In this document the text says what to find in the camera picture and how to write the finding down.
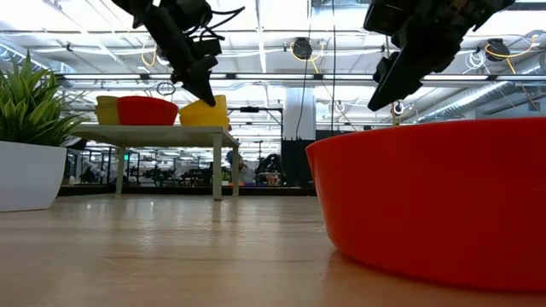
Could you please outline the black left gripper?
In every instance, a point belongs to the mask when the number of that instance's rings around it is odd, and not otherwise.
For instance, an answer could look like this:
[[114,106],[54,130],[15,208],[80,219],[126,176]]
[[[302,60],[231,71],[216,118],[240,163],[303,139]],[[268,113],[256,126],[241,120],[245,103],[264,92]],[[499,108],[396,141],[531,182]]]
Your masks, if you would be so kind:
[[144,25],[173,68],[173,81],[210,107],[216,106],[210,85],[215,56],[196,60],[184,32],[200,23],[200,6],[148,6]]

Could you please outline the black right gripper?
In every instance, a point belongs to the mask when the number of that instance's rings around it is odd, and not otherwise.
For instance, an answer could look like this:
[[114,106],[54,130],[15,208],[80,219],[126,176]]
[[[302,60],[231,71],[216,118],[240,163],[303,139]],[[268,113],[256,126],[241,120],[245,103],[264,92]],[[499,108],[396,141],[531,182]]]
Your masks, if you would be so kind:
[[378,111],[422,87],[431,72],[443,71],[461,49],[464,36],[516,0],[370,0],[364,29],[391,38],[398,48],[382,57],[368,108]]

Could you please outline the red plastic mini bowl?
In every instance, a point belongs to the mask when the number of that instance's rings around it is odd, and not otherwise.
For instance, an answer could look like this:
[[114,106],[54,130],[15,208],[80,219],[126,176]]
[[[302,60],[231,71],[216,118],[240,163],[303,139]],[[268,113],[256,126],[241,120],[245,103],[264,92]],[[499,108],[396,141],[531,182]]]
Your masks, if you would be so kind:
[[123,96],[117,99],[121,125],[173,125],[176,104],[149,96]]
[[546,292],[546,117],[353,132],[306,149],[329,239],[422,280]]

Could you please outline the green perforated metal shelf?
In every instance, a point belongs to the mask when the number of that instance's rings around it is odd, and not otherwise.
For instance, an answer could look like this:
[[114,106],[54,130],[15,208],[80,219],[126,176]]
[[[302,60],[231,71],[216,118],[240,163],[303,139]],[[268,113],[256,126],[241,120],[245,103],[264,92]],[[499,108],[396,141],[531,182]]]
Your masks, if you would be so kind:
[[118,149],[116,194],[122,194],[123,190],[127,148],[211,148],[212,198],[216,201],[223,199],[222,149],[232,149],[234,163],[239,159],[240,143],[221,126],[79,125],[74,128],[73,135]]

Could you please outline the person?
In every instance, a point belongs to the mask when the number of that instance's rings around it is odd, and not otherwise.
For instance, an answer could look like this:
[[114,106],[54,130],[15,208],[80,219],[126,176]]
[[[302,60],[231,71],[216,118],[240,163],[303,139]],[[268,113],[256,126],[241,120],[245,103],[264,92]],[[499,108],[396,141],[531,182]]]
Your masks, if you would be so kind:
[[238,169],[240,183],[244,183],[245,185],[254,185],[254,169],[252,169],[239,154],[235,155],[233,151],[229,151],[226,154],[225,159],[229,163],[231,170],[234,170],[235,168]]

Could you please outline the artificial plant in white pot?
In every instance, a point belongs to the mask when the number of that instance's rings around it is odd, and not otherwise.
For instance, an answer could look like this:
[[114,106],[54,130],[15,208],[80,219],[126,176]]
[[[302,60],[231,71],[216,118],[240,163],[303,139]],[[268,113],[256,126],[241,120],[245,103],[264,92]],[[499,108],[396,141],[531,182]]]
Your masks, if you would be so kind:
[[0,70],[0,213],[47,210],[65,170],[63,143],[84,117],[68,112],[55,73],[27,54]]

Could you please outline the silver ventilation duct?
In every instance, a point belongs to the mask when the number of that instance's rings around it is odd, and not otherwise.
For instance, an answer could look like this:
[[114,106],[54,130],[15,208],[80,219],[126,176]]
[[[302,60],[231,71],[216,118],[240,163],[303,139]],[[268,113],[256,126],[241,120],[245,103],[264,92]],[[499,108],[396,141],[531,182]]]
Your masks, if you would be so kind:
[[441,101],[436,107],[431,107],[428,113],[423,113],[416,121],[420,123],[428,122],[436,118],[446,118],[465,113],[472,108],[492,101],[495,95],[500,95],[501,92],[508,93],[516,85],[522,85],[526,82],[546,82],[546,74],[494,75],[492,83],[479,88],[464,90],[451,96]]

